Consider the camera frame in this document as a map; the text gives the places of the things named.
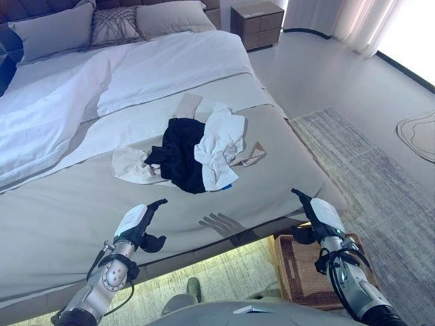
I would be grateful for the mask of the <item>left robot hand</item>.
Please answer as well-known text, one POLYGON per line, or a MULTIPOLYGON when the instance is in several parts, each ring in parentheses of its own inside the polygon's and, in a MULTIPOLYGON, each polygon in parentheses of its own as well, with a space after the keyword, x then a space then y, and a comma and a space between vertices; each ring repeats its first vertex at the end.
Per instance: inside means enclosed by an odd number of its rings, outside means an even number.
POLYGON ((137 250, 140 247, 146 253, 159 252, 167 239, 166 236, 156 237, 146 232, 154 213, 166 198, 157 200, 149 205, 139 204, 131 208, 122 218, 114 233, 114 244, 121 241, 131 242, 137 250))

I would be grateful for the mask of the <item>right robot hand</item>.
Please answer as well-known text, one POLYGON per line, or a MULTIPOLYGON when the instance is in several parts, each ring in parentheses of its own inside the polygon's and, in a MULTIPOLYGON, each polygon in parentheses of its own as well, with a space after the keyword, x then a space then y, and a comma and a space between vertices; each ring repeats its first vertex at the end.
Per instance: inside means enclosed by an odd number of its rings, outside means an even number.
POLYGON ((345 228, 332 204, 321 198, 312 198, 296 188, 292 188, 291 192, 298 196, 304 213, 311 223, 307 228, 292 227, 292 236, 298 243, 310 245, 314 242, 321 243, 327 238, 344 240, 345 228))

